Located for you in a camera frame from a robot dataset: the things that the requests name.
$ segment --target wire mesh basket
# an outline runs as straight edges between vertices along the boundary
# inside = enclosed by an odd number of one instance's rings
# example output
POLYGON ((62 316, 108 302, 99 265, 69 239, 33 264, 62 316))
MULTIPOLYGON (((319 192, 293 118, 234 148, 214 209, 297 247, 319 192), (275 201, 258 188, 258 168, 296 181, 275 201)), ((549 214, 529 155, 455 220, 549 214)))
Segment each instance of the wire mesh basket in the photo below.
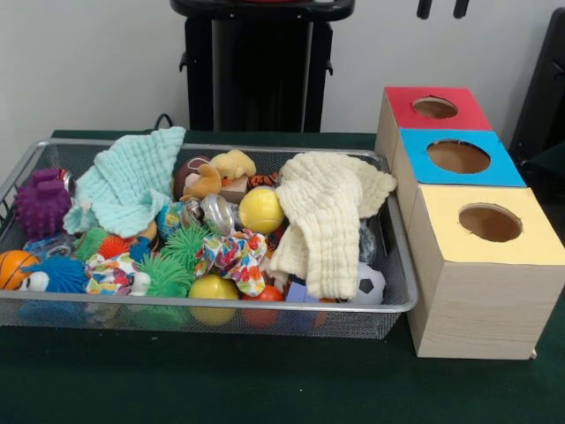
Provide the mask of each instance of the wire mesh basket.
MULTIPOLYGON (((51 139, 31 147, 0 187, 0 252, 21 249, 26 243, 26 236, 14 219, 11 203, 16 188, 26 182, 33 170, 64 168, 78 178, 92 165, 94 156, 111 144, 111 141, 103 140, 51 139)), ((231 148, 234 147, 185 144, 178 155, 177 166, 191 157, 212 157, 231 148)), ((297 153, 309 151, 297 148, 237 148, 255 161, 261 174, 280 170, 297 153)), ((356 156, 388 171, 386 163, 373 152, 332 151, 356 156)), ((380 270, 387 281, 382 305, 0 291, 0 325, 383 338, 400 313, 412 309, 418 299, 401 219, 396 197, 391 194, 379 214, 368 223, 379 245, 377 258, 371 265, 380 270)))

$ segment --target yellow tennis ball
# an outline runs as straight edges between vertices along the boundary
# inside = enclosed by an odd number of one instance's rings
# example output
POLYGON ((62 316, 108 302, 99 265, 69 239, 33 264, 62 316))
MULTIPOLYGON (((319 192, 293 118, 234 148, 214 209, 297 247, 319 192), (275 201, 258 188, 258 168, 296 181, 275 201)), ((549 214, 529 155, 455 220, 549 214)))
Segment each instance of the yellow tennis ball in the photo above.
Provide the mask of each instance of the yellow tennis ball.
POLYGON ((283 223, 284 212, 272 187, 253 188, 239 204, 239 217, 245 228, 269 234, 283 223))

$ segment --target purple spiky ball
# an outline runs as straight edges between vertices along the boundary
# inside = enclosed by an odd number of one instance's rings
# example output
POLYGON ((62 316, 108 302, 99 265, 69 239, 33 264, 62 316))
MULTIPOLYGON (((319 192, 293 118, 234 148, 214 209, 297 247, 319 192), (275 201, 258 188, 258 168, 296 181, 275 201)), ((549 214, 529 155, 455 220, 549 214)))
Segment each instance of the purple spiky ball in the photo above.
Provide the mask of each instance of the purple spiky ball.
POLYGON ((29 184, 14 199, 16 219, 30 239, 52 236, 63 228, 63 216, 71 208, 71 196, 58 170, 36 170, 29 184))

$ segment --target soccer ball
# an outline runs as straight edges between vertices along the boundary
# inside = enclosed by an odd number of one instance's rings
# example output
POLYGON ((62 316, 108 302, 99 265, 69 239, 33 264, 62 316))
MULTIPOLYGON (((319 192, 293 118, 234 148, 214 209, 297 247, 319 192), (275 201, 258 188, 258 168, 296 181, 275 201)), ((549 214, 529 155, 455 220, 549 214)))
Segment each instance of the soccer ball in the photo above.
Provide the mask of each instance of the soccer ball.
POLYGON ((359 287, 351 301, 358 305, 380 305, 385 290, 385 277, 364 262, 359 263, 359 287))

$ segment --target black cable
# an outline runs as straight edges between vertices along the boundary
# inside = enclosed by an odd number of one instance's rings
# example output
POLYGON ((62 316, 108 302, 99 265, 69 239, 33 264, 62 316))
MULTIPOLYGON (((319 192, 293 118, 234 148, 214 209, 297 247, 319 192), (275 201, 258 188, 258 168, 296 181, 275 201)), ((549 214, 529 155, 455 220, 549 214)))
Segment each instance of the black cable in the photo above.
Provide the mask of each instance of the black cable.
POLYGON ((453 16, 456 19, 460 19, 467 14, 467 8, 469 7, 469 0, 457 0, 456 8, 453 11, 453 16))
POLYGON ((167 115, 166 113, 162 113, 161 115, 159 115, 159 117, 157 118, 157 121, 155 122, 155 125, 153 126, 154 130, 158 130, 159 127, 161 126, 161 122, 163 121, 163 119, 165 119, 167 121, 167 124, 169 124, 169 127, 171 126, 175 126, 173 124, 173 120, 170 118, 169 115, 167 115))
POLYGON ((416 11, 416 16, 418 16, 420 19, 428 19, 431 9, 432 0, 420 0, 420 3, 418 3, 418 10, 416 11))

